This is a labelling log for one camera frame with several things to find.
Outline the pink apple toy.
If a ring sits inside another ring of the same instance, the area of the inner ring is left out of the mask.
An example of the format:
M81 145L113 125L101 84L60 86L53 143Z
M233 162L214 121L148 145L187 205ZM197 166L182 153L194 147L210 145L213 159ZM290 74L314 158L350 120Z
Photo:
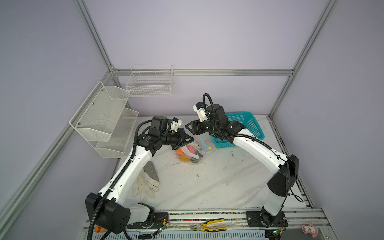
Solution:
M196 149L195 149L194 146L190 146L190 145L188 145L187 148L188 148L188 151L189 151L191 154L195 154L195 153L196 153Z

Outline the smooth orange toy fruit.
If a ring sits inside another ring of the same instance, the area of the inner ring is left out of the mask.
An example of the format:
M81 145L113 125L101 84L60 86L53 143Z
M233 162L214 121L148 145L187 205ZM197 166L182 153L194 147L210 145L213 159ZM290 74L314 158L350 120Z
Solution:
M175 151L177 155L185 155L184 151L182 149L178 149Z

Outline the clear zip top bag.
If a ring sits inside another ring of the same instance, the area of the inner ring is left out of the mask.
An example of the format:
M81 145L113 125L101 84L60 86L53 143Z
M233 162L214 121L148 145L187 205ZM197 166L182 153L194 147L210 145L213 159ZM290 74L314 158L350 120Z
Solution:
M193 135L185 128L185 125L186 124L183 124L182 126L184 127L186 134L192 136L194 141L175 150L174 155L181 162L190 165L198 165L213 152L213 148L204 142L201 135Z

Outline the yellow mango toy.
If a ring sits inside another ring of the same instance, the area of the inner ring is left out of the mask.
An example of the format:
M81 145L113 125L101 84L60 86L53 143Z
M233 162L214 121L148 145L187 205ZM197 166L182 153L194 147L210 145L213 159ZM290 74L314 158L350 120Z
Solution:
M187 155L180 155L180 160L182 162L191 162L191 157Z

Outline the dark avocado toy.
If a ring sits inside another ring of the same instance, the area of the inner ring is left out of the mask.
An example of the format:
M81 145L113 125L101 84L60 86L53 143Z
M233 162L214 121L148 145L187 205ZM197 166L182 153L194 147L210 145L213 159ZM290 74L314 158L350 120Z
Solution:
M197 152L196 155L193 155L191 157L191 162L194 164L199 163L203 159L204 155L202 155L200 152Z

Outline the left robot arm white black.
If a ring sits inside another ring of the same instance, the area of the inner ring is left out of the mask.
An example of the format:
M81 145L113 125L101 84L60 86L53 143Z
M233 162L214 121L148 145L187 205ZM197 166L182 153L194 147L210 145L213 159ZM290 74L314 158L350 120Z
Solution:
M93 238L95 226L106 229L108 234L119 234L128 225L152 226L155 221L154 207L143 202L129 204L128 192L135 187L134 183L140 179L145 165L157 150L163 146L178 150L193 141L194 138L183 128L175 131L150 127L142 134L136 132L132 151L125 163L99 193L90 193L86 197L90 220L87 238Z

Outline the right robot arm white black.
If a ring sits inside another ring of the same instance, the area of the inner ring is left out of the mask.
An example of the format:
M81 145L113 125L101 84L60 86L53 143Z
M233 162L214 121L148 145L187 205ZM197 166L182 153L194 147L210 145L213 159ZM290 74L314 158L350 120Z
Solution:
M193 106L199 119L186 124L193 135L208 133L216 139L226 140L245 150L260 161L272 174L268 181L269 193L263 205L260 222L271 227L278 222L289 191L298 177L299 159L273 149L254 136L238 121L229 121L224 108L218 104L206 106L199 102Z

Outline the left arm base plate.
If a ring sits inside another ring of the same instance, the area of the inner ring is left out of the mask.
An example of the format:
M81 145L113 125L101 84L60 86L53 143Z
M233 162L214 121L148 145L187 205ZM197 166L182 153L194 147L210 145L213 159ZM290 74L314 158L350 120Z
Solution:
M167 212L155 212L150 214L145 222L137 222L128 224L127 229L150 229L155 230L163 226L164 222L169 220L169 213Z

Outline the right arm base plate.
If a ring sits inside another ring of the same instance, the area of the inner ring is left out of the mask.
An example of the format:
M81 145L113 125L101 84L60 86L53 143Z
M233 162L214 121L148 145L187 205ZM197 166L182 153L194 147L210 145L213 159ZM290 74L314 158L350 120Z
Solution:
M286 216L282 210L276 216L262 209L261 211L247 211L246 219L250 228L285 228L288 226Z

